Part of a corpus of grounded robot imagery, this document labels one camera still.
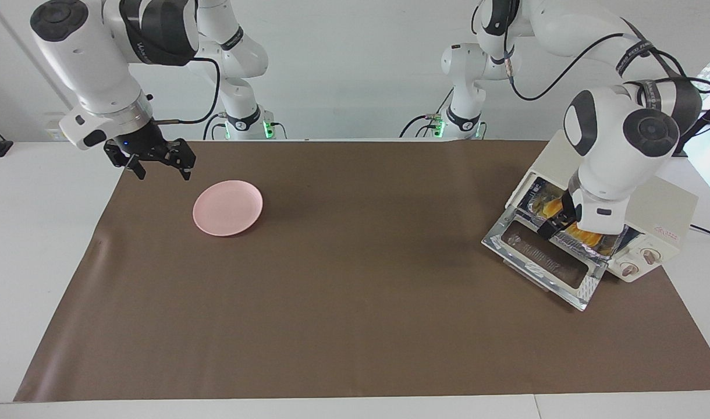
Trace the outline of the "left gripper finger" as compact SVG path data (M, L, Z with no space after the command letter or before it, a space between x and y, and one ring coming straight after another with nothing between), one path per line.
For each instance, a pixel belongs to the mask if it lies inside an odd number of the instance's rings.
M542 239L551 239L556 234L567 230L568 216L566 214L555 214L551 218L544 220L537 230L537 234Z

